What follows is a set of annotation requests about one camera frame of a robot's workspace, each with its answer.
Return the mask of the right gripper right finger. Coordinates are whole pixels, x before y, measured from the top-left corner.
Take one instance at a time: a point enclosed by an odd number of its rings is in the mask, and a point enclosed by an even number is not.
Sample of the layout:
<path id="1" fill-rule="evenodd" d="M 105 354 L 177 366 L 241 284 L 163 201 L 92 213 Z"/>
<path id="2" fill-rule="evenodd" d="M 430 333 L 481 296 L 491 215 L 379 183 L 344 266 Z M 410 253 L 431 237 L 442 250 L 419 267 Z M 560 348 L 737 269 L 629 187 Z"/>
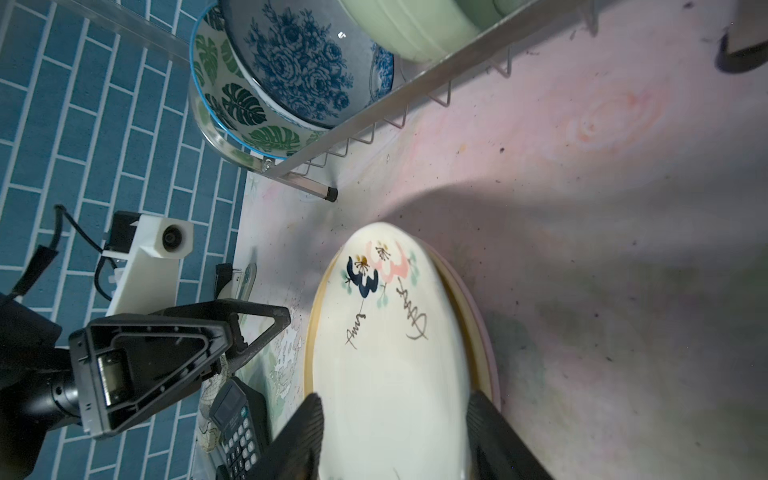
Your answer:
<path id="1" fill-rule="evenodd" d="M 466 424 L 476 479 L 553 479 L 482 391 L 469 397 Z"/>

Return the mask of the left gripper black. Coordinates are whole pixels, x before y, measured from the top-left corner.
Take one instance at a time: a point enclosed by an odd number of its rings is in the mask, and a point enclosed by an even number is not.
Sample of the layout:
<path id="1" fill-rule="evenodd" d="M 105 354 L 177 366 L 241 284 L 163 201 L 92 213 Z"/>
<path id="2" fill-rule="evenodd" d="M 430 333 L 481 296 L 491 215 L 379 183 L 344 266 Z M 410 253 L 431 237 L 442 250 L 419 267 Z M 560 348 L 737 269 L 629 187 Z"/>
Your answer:
<path id="1" fill-rule="evenodd" d="M 118 314 L 72 333 L 36 315 L 1 326 L 1 433 L 44 437 L 81 425 L 93 438 L 115 436 L 174 403 L 225 353 L 234 373 L 291 324 L 287 307 L 221 299 L 131 319 Z M 247 340 L 247 320 L 267 328 Z"/>

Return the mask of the yellow plate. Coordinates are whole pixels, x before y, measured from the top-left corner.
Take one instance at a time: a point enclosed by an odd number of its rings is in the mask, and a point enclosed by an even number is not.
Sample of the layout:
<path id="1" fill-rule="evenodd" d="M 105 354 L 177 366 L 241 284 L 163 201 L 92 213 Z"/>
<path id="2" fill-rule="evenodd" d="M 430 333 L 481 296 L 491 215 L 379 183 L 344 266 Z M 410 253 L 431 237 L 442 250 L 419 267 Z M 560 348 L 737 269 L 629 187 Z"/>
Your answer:
<path id="1" fill-rule="evenodd" d="M 482 391 L 489 398 L 493 406 L 499 409 L 501 407 L 501 388 L 498 368 L 490 336 L 480 310 L 469 288 L 465 285 L 454 267 L 431 245 L 423 240 L 419 240 L 419 243 L 428 252 L 433 265 L 438 271 L 442 285 L 459 322 L 471 385 L 474 389 Z M 322 310 L 322 296 L 329 285 L 330 274 L 333 272 L 340 253 L 341 251 L 338 251 L 334 255 L 324 272 L 310 311 L 304 353 L 303 391 L 305 395 L 314 391 L 313 353 L 320 312 Z"/>

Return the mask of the blue floral white bowl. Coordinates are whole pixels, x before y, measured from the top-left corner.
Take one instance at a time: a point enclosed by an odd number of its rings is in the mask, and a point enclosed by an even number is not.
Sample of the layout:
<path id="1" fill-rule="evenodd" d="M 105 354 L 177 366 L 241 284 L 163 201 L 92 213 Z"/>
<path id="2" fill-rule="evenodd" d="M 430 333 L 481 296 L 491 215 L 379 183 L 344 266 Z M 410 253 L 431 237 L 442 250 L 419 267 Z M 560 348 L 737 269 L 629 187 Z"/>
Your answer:
<path id="1" fill-rule="evenodd" d="M 339 1 L 221 1 L 246 75 L 297 118 L 332 129 L 389 94 L 392 53 Z"/>

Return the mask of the pink plate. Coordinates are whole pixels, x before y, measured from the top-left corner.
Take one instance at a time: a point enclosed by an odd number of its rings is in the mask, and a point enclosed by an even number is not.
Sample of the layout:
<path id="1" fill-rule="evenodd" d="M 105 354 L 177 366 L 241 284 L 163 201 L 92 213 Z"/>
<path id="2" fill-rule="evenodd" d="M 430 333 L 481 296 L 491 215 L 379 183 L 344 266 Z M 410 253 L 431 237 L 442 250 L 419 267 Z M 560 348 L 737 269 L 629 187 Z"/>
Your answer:
<path id="1" fill-rule="evenodd" d="M 454 267 L 426 242 L 419 241 L 435 266 L 459 322 L 470 384 L 482 391 L 499 410 L 501 388 L 492 343 L 475 299 Z"/>

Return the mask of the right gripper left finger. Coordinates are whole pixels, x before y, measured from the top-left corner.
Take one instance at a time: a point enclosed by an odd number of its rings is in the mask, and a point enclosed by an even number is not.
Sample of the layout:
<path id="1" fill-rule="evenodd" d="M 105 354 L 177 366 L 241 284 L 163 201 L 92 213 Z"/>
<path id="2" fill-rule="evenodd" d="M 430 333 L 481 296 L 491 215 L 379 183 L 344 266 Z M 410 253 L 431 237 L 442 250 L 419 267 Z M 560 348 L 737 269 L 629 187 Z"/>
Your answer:
<path id="1" fill-rule="evenodd" d="M 246 474 L 246 479 L 318 479 L 323 436 L 322 400 L 317 393 L 311 393 Z"/>

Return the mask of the steel two-tier dish rack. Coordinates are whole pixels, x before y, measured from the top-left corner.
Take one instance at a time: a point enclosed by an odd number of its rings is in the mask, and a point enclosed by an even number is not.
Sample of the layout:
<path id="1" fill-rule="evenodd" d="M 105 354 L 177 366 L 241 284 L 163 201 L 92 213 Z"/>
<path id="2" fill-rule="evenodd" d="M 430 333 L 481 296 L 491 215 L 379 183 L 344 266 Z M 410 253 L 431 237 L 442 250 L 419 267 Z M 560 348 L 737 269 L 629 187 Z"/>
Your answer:
<path id="1" fill-rule="evenodd" d="M 182 58 L 181 53 L 182 47 L 189 46 L 185 41 L 159 29 L 143 17 L 135 15 L 133 11 L 118 4 L 111 1 L 54 2 L 83 15 L 103 28 L 133 38 L 144 47 L 159 50 L 173 60 L 187 61 Z M 468 46 L 432 64 L 384 99 L 374 102 L 372 106 L 330 130 L 325 139 L 320 140 L 319 146 L 303 148 L 297 152 L 297 157 L 291 159 L 289 156 L 287 160 L 280 161 L 277 166 L 274 158 L 266 156 L 264 160 L 245 153 L 231 145 L 216 127 L 210 125 L 210 122 L 205 124 L 205 121 L 213 118 L 213 113 L 202 114 L 195 111 L 195 121 L 208 144 L 223 159 L 289 187 L 335 202 L 338 198 L 336 187 L 304 178 L 302 174 L 293 171 L 300 165 L 300 161 L 314 165 L 311 161 L 321 154 L 326 157 L 327 155 L 346 157 L 350 140 L 364 144 L 373 143 L 378 123 L 385 122 L 402 129 L 406 123 L 409 105 L 422 96 L 447 108 L 451 103 L 452 82 L 476 66 L 488 64 L 502 76 L 509 78 L 512 69 L 512 44 L 536 34 L 571 10 L 578 10 L 590 35 L 596 37 L 599 32 L 598 1 L 531 1 L 500 20 Z M 716 64 L 726 67 L 746 66 L 744 63 L 746 60 L 743 59 L 747 54 L 744 52 L 767 44 L 767 1 L 736 1 L 733 18 L 725 29 L 725 36 L 728 38 L 720 41 L 721 46 L 718 47 L 720 48 L 718 51 L 721 53 L 718 53 Z M 505 69 L 502 69 L 494 60 L 502 46 L 505 46 L 507 62 Z M 446 88 L 445 101 L 442 97 L 432 96 L 432 93 L 443 87 Z M 370 138 L 356 137 L 360 132 L 369 129 L 371 130 Z M 346 145 L 345 152 L 333 151 L 332 149 L 342 141 Z"/>

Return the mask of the green leaf pattern bowl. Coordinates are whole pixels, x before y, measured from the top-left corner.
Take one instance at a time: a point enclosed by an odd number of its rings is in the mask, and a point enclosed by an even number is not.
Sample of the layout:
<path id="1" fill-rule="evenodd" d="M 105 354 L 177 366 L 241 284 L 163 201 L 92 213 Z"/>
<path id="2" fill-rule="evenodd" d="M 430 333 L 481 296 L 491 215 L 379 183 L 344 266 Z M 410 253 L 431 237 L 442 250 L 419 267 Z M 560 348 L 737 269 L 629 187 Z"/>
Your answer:
<path id="1" fill-rule="evenodd" d="M 215 127 L 252 152 L 284 160 L 326 133 L 284 118 L 253 89 L 240 70 L 218 5 L 207 7 L 194 25 L 189 60 L 192 90 L 202 110 Z"/>

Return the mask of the white plate with painted design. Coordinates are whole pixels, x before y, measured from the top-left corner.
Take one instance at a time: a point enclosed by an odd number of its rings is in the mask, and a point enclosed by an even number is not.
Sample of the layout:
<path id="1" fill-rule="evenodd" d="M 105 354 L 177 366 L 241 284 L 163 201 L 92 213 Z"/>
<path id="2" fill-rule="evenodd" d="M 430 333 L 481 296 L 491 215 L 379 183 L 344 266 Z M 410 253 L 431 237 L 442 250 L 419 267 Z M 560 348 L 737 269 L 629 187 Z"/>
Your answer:
<path id="1" fill-rule="evenodd" d="M 426 251 L 367 225 L 317 290 L 305 390 L 324 413 L 323 479 L 466 479 L 471 377 L 459 321 Z"/>

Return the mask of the light green bowl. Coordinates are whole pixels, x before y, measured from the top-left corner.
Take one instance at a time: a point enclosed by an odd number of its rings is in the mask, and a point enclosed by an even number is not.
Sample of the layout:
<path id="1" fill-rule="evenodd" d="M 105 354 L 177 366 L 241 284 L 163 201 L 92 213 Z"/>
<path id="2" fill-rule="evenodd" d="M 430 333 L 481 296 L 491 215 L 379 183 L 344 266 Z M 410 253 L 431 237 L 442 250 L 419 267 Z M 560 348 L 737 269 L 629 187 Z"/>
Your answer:
<path id="1" fill-rule="evenodd" d="M 342 0 L 378 45 L 425 63 L 452 54 L 525 3 L 517 0 Z"/>

